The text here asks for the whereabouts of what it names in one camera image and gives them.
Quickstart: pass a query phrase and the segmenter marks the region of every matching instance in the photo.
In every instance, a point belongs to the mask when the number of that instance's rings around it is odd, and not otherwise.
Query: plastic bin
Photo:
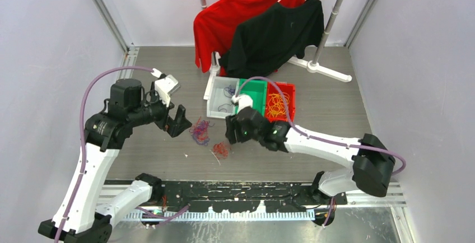
[[[239,80],[239,87],[246,81],[246,79]],[[266,110],[266,94],[267,94],[267,82],[266,81],[257,81],[252,80],[246,83],[244,88],[241,90],[239,94],[246,94],[250,96],[253,100],[253,109],[260,112],[264,115],[264,111]]]
[[[206,116],[210,118],[224,119],[228,115],[235,114],[236,106],[231,103],[232,94],[229,90],[236,91],[239,86],[239,79],[215,77],[213,87],[206,102]]]
[[[289,102],[288,102],[288,112],[290,113],[290,119],[292,121],[294,120],[294,115],[295,115],[295,85],[290,84],[290,83],[283,83],[283,82],[276,82],[277,86],[282,90],[282,92],[285,94],[287,93],[289,95]],[[269,113],[269,108],[272,104],[271,99],[269,98],[271,94],[278,94],[279,92],[275,87],[272,86],[272,84],[269,83],[267,86],[267,98],[266,98],[266,113],[264,117],[266,117],[269,121],[275,122],[277,120],[287,120],[287,116],[284,114],[279,115],[279,116],[273,116]]]

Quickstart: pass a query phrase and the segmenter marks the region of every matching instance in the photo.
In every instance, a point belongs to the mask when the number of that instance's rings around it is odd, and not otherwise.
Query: clothes rack
[[[313,59],[311,61],[306,61],[306,60],[302,60],[296,57],[291,57],[287,62],[297,65],[299,67],[306,68],[307,71],[310,73],[320,73],[342,82],[349,82],[352,80],[352,77],[350,75],[346,75],[346,74],[334,71],[332,69],[322,67],[320,66],[320,63],[318,62],[322,54],[323,48],[325,47],[325,43],[327,42],[328,36],[330,35],[330,31],[333,27],[333,24],[337,18],[342,2],[343,0],[336,0],[335,5],[333,6],[333,9],[332,9],[332,14],[330,15],[330,18],[327,22],[325,31],[323,32],[322,39],[320,41],[320,44],[317,47],[317,50],[315,52]],[[207,7],[206,0],[201,0],[201,7],[202,9],[205,9]],[[213,79],[216,77],[216,74],[219,72],[219,70],[220,70],[220,66],[217,61],[216,53],[213,53],[212,64],[211,64],[211,68],[209,69],[208,84],[206,86],[203,99],[208,100],[209,92],[211,91],[211,88],[213,86]]]

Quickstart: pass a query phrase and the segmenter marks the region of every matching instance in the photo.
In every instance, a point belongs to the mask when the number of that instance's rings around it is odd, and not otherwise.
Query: shirt
[[[228,77],[268,76],[305,47],[320,43],[324,30],[320,0],[296,8],[275,3],[265,13],[236,28],[231,49],[220,59]]]
[[[219,0],[201,11],[193,22],[195,64],[204,72],[211,66],[211,53],[225,54],[236,27],[269,9],[278,0]],[[282,0],[285,7],[297,7],[305,0]]]

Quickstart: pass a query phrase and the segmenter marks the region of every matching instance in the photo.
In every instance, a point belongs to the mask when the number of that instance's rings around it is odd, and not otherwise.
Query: white bin
[[[224,119],[228,115],[235,114],[236,106],[231,103],[232,95],[229,90],[238,89],[239,79],[215,77],[212,85],[206,105],[206,116]]]

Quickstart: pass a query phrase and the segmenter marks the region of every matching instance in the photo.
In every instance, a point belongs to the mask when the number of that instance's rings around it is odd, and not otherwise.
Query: white rack foot
[[[346,74],[334,71],[332,69],[322,67],[320,66],[319,63],[313,64],[311,61],[302,60],[296,57],[291,57],[287,62],[297,65],[299,67],[303,67],[307,69],[307,71],[310,73],[320,73],[342,82],[350,82],[351,79],[353,79],[350,75],[346,75]]]

